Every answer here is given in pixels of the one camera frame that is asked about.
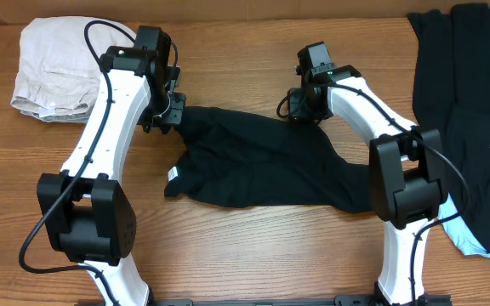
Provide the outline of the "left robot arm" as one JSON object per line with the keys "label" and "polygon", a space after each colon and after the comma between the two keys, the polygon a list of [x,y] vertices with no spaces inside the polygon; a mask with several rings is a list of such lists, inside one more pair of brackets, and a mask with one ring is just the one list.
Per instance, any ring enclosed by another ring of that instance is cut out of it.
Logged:
{"label": "left robot arm", "polygon": [[71,261],[67,270],[85,270],[106,305],[152,305],[152,289],[140,277],[132,249],[136,216],[122,187],[123,166],[137,127],[167,133],[179,126],[185,95],[179,82],[178,51],[159,27],[141,26],[130,48],[110,46],[94,59],[102,73],[100,91],[75,150],[57,174],[37,183],[42,218],[19,253],[40,229],[51,247]]}

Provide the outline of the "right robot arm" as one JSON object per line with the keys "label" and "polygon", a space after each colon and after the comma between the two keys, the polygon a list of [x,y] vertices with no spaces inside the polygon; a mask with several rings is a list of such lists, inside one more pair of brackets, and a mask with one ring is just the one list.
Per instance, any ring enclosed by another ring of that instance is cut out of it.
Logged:
{"label": "right robot arm", "polygon": [[370,89],[352,65],[338,67],[324,42],[298,53],[299,88],[285,100],[291,122],[343,118],[369,147],[367,189],[384,223],[381,273],[372,294],[338,295],[337,305],[449,305],[448,295],[425,292],[422,272],[429,226],[447,199],[442,143]]}

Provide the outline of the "grey folded garment under trousers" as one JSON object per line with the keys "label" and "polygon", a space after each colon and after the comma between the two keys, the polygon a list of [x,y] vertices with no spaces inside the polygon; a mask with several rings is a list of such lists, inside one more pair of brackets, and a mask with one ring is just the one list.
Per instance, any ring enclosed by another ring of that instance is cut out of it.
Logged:
{"label": "grey folded garment under trousers", "polygon": [[71,115],[58,115],[53,109],[39,108],[37,112],[22,110],[20,113],[25,116],[34,117],[42,122],[86,123],[91,112],[91,110],[87,110]]}

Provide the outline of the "black t-shirt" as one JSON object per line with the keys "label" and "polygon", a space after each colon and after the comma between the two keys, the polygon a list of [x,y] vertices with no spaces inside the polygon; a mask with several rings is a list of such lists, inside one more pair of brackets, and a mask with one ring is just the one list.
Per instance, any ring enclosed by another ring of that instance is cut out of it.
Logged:
{"label": "black t-shirt", "polygon": [[328,205],[371,211],[368,168],[340,157],[314,124],[219,108],[188,107],[177,131],[185,153],[166,197],[220,207]]}

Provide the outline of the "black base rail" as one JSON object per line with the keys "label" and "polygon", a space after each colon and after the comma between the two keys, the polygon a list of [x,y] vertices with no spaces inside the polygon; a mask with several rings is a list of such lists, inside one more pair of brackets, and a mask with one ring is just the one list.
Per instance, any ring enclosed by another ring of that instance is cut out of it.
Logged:
{"label": "black base rail", "polygon": [[[105,305],[105,302],[93,300],[80,300],[74,305]],[[276,300],[235,300],[235,301],[192,301],[190,299],[163,299],[150,298],[149,306],[381,306],[388,305],[381,302],[374,295],[340,295],[333,298],[321,299],[276,299]],[[416,305],[453,305],[449,296],[430,296],[418,301]]]}

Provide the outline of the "beige folded trousers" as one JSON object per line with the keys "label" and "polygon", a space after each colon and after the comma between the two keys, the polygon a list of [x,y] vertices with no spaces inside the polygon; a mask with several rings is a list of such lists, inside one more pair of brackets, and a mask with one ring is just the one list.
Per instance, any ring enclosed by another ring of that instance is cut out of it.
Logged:
{"label": "beige folded trousers", "polygon": [[36,18],[20,34],[19,70],[11,106],[19,111],[53,109],[58,115],[92,110],[101,72],[94,60],[110,46],[131,47],[134,31],[116,23],[88,29],[93,51],[88,49],[84,28],[91,17]]}

